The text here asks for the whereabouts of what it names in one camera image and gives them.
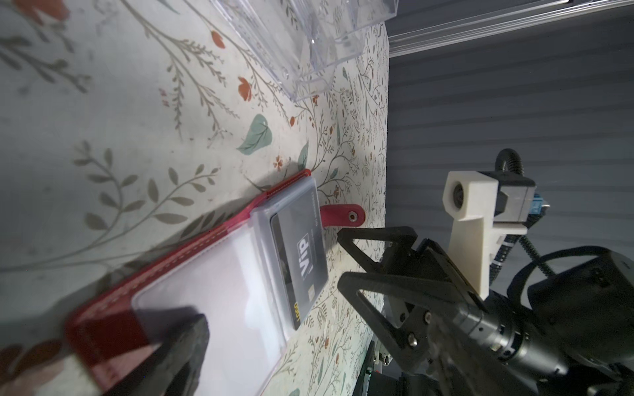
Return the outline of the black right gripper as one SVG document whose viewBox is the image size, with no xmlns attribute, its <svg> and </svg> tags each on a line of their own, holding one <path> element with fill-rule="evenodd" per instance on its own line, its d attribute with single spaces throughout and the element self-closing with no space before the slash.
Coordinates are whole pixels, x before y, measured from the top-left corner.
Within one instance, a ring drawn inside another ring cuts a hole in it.
<svg viewBox="0 0 634 396">
<path fill-rule="evenodd" d="M 603 247 L 561 250 L 584 263 L 527 285 L 526 265 L 505 295 L 482 300 L 433 241 L 413 248 L 407 226 L 344 228 L 339 245 L 365 272 L 338 291 L 403 371 L 431 360 L 474 394 L 510 394 L 531 380 L 542 395 L 633 392 L 633 263 Z"/>
</svg>

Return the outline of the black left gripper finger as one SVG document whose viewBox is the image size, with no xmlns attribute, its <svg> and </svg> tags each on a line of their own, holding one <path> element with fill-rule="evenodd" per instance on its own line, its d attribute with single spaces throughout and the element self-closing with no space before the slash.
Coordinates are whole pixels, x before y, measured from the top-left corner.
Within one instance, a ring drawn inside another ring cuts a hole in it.
<svg viewBox="0 0 634 396">
<path fill-rule="evenodd" d="M 202 313 L 197 314 L 176 326 L 160 348 L 106 394 L 195 394 L 209 341 L 207 318 Z"/>
</svg>

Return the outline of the red leather card holder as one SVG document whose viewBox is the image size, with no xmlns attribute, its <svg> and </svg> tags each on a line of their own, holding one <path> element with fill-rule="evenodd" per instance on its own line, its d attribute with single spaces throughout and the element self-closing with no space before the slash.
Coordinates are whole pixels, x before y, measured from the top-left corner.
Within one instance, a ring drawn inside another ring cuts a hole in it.
<svg viewBox="0 0 634 396">
<path fill-rule="evenodd" d="M 308 192 L 319 204 L 323 241 L 328 228 L 365 222 L 361 206 L 321 204 L 304 170 L 73 313 L 66 337 L 102 392 L 197 314 L 207 318 L 210 341 L 193 395 L 260 395 L 279 371 L 295 370 L 296 337 L 309 314 L 292 328 L 269 220 Z"/>
</svg>

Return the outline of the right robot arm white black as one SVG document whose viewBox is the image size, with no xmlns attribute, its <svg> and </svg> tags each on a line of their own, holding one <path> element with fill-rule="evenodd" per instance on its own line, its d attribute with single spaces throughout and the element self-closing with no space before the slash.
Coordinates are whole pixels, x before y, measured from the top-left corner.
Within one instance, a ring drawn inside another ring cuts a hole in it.
<svg viewBox="0 0 634 396">
<path fill-rule="evenodd" d="M 584 263 L 482 298 L 434 241 L 409 227 L 342 229 L 360 265 L 338 290 L 403 371 L 394 395 L 630 395 L 633 263 L 583 246 L 547 259 Z"/>
</svg>

